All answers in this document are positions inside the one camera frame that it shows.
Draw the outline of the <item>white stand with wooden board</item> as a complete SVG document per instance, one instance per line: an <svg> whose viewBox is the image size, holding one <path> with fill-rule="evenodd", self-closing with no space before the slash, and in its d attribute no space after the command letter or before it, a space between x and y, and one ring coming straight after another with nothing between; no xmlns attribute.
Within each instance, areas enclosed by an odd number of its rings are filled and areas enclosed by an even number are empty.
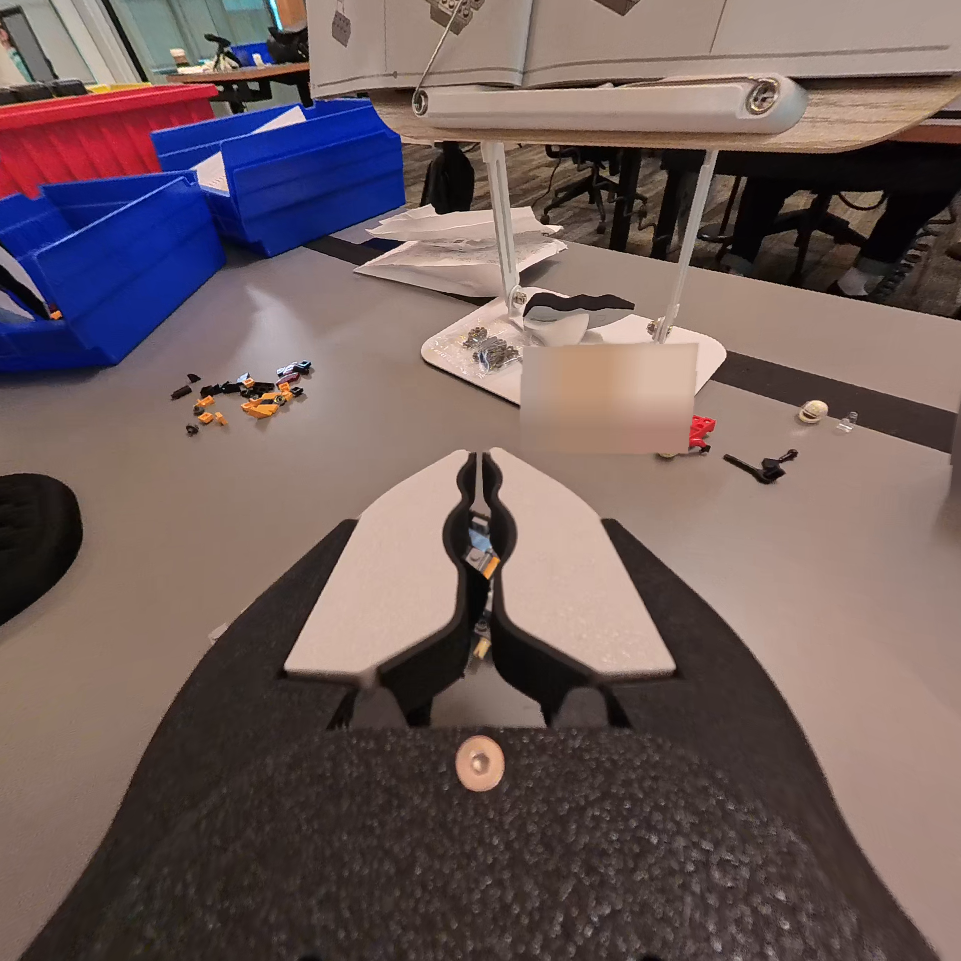
<svg viewBox="0 0 961 961"><path fill-rule="evenodd" d="M487 165L499 258L508 285L515 276L506 143L576 143L626 149L701 150L690 216L701 215L721 153L849 153L927 122L959 95L959 75L816 80L807 88L784 76L681 77L627 86L507 90L445 87L384 90L370 95L381 119L410 140L475 140ZM572 359L587 372L586 334L575 346L531 343L522 329L528 296L520 284L496 302L501 319L522 332L535 378L507 395L534 400L547 386L548 360Z"/></svg>

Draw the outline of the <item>grey desk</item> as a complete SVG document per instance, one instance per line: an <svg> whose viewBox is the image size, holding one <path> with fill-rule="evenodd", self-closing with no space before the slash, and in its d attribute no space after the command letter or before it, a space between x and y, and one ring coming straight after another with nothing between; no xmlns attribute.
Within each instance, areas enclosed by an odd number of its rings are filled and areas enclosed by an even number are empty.
<svg viewBox="0 0 961 961"><path fill-rule="evenodd" d="M2 379L2 472L76 493L84 541L2 628L2 959L18 959L103 839L210 632L341 520L453 449L509 449L624 527L775 680L852 832L959 959L959 502L939 446L802 426L765 381L711 381L694 460L528 451L517 410L429 367L474 305L358 275L333 238L235 254L119 366ZM306 400L185 434L169 394L309 359ZM765 486L765 457L796 449Z"/></svg>

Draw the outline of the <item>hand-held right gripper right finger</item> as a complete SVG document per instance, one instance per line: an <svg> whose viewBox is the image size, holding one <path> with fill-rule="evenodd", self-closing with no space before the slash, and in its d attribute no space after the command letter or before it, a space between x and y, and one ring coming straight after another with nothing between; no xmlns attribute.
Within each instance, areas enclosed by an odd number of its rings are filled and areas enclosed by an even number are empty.
<svg viewBox="0 0 961 961"><path fill-rule="evenodd" d="M492 602L494 664L550 727L572 691L618 718L614 688L661 681L675 657L600 515L504 448L483 457L490 534L501 564Z"/></svg>

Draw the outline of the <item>red toy figure piece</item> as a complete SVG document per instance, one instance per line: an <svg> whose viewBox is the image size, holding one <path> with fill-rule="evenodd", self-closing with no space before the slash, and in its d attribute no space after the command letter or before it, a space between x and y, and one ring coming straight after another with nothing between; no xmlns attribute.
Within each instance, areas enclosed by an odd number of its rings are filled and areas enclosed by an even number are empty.
<svg viewBox="0 0 961 961"><path fill-rule="evenodd" d="M682 455L707 454L711 450L710 439L715 427L716 420L710 417L693 415L687 448L679 452L659 452L656 456L663 460L672 460Z"/></svg>

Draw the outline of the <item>loose grey wedge black edge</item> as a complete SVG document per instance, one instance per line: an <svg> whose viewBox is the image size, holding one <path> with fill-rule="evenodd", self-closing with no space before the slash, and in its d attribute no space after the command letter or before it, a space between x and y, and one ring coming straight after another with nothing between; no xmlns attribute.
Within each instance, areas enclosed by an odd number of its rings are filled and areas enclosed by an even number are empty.
<svg viewBox="0 0 961 961"><path fill-rule="evenodd" d="M524 303L522 329L529 341L539 346L575 346L588 330L592 314L633 309L633 302L612 294L568 296L539 290Z"/></svg>

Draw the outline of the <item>instruction booklet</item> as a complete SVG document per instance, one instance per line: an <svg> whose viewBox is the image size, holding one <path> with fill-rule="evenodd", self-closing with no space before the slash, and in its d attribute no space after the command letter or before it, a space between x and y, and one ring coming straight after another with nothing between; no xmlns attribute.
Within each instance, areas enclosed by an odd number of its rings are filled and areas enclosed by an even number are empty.
<svg viewBox="0 0 961 961"><path fill-rule="evenodd" d="M958 1L310 1L311 88L952 75Z"/></svg>

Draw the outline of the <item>wooden background desk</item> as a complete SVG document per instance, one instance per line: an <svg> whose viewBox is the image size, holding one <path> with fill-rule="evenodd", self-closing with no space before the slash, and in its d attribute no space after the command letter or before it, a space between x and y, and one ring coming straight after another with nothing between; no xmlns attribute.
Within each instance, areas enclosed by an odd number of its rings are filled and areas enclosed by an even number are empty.
<svg viewBox="0 0 961 961"><path fill-rule="evenodd" d="M210 97L210 101L227 104L234 115L245 113L249 105L270 101L273 97L272 85L294 88L303 107L310 107L313 103L308 63L171 74L166 77L165 82L169 86L181 87L215 86L217 93Z"/></svg>

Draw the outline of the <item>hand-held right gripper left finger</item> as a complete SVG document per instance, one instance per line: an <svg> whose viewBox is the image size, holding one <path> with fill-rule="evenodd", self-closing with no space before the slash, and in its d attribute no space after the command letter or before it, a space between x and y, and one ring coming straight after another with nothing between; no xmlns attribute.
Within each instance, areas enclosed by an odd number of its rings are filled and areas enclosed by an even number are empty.
<svg viewBox="0 0 961 961"><path fill-rule="evenodd" d="M466 559L476 455L452 453L363 511L283 664L293 679L390 691L419 717L462 677L483 575Z"/></svg>

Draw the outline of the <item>red plastic bin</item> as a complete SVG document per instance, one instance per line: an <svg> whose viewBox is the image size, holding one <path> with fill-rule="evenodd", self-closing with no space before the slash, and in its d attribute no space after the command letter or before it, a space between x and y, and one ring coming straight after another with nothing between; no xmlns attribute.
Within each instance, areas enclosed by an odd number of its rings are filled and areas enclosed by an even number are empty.
<svg viewBox="0 0 961 961"><path fill-rule="evenodd" d="M166 84L3 106L1 196L162 171L151 135L213 118L213 84Z"/></svg>

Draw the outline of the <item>pile of small loose bricks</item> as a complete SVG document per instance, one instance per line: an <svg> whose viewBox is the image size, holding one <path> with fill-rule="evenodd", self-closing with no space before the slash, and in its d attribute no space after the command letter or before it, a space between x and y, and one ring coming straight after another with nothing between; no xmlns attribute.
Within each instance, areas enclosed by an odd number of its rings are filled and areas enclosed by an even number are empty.
<svg viewBox="0 0 961 961"><path fill-rule="evenodd" d="M205 426L230 426L230 411L241 417L269 421L280 411L306 400L306 386L314 372L309 359L299 359L279 367L273 378L256 378L245 371L234 378L205 380L198 374L169 394L169 402L188 406L185 426L188 437L196 437Z"/></svg>

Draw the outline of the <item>black office chair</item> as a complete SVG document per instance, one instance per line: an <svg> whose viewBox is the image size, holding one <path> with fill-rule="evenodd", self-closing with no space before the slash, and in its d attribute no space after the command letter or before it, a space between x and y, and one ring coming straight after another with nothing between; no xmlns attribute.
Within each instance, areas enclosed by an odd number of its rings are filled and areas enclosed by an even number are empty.
<svg viewBox="0 0 961 961"><path fill-rule="evenodd" d="M621 196L620 173L624 150L609 147L579 147L547 145L546 156L555 162L548 186L541 198L550 198L539 219L541 224L548 225L553 211L560 209L574 199L586 196L590 205L598 214L595 228L597 234L604 234L607 230L607 205L615 205ZM568 186L553 190L555 175L564 161L570 161L576 171L586 172L586 175Z"/></svg>

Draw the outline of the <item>black bag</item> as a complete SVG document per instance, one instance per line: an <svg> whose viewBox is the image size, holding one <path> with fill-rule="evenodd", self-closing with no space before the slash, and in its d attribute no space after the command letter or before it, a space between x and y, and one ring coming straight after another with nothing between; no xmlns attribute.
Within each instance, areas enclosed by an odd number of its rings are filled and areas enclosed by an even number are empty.
<svg viewBox="0 0 961 961"><path fill-rule="evenodd" d="M309 62L308 28L306 23L293 29L269 27L266 40L268 54L275 65L300 65Z"/></svg>

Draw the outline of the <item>white paper sheet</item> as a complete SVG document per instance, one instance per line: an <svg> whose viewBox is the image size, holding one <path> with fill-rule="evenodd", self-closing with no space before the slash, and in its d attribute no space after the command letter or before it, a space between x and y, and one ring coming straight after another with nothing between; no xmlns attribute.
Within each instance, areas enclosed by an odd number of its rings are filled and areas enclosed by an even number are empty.
<svg viewBox="0 0 961 961"><path fill-rule="evenodd" d="M265 147L271 139L276 139L276 131L305 122L304 109L295 106L245 136L226 140L221 150L191 168L196 173L199 186L216 194L229 196L232 193L232 171L238 168L241 161L251 159L256 149Z"/></svg>

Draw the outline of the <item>toy brick car model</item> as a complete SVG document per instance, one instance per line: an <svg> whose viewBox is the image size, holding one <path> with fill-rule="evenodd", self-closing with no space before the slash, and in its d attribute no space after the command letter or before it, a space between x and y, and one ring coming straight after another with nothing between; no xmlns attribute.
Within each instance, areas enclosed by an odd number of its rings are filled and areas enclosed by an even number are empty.
<svg viewBox="0 0 961 961"><path fill-rule="evenodd" d="M480 591L483 604L474 619L472 627L467 672L479 670L490 653L491 619L494 598L494 574L500 565L500 557L490 539L490 518L480 512L472 511L468 525L469 545L465 555L467 565L479 574Z"/></svg>

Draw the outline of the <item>clear bag of dark parts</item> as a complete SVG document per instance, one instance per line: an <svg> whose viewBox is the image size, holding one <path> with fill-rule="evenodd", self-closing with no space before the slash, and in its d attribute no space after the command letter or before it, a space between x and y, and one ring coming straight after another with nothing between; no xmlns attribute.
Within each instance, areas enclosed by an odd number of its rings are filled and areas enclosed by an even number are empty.
<svg viewBox="0 0 961 961"><path fill-rule="evenodd" d="M524 344L516 330L474 325L451 336L447 355L458 373L479 379L519 367Z"/></svg>

